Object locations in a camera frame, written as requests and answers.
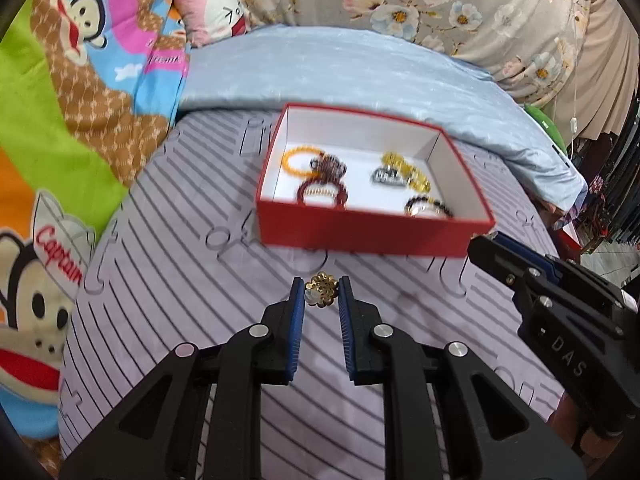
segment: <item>light blue blanket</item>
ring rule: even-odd
[[[584,198],[583,177],[542,128],[487,72],[443,54],[364,30],[283,25],[191,51],[179,110],[287,102],[439,124],[500,155],[523,187],[561,210]]]

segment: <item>floral curtain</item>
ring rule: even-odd
[[[574,70],[591,0],[242,0],[252,25],[366,28],[487,69],[543,106]]]

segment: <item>open box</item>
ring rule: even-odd
[[[313,146],[347,166],[342,183],[348,200],[334,207],[329,197],[299,204],[304,181],[282,169],[282,156]],[[409,216],[407,201],[418,192],[375,184],[373,172],[385,152],[397,152],[423,171],[428,195],[443,200],[453,218]],[[309,169],[313,155],[300,153],[291,164]],[[462,157],[436,126],[346,108],[288,104],[274,133],[258,183],[257,215],[264,244],[376,254],[466,256],[473,234],[485,234],[494,217]]]

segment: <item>colorful blanket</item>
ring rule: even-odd
[[[172,0],[27,0],[0,43],[0,403],[57,433],[94,243],[166,137],[188,66]]]

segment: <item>gray mattress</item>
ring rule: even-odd
[[[190,113],[131,188],[102,236],[72,316],[60,397],[64,454],[171,348],[225,342],[284,298],[293,277],[320,269],[348,274],[358,298],[416,340],[467,343],[547,418],[562,387],[518,338],[509,289],[467,259],[260,244],[254,192],[276,119],[260,110]],[[457,146],[497,228],[556,254],[502,161]],[[264,388],[261,431],[266,480],[384,478],[381,391],[349,382],[337,307],[308,308],[298,372],[290,387]]]

